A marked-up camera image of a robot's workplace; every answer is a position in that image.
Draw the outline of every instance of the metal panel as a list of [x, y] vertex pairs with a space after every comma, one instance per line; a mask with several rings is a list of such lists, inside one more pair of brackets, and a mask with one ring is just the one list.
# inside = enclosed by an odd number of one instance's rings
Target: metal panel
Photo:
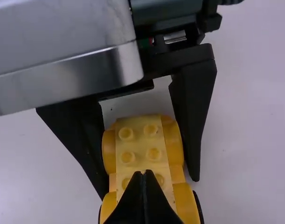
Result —
[[0, 115], [142, 77], [128, 0], [0, 0]]
[[0, 74], [132, 40], [127, 0], [0, 0]]
[[116, 89], [143, 77], [136, 41], [0, 76], [0, 115]]

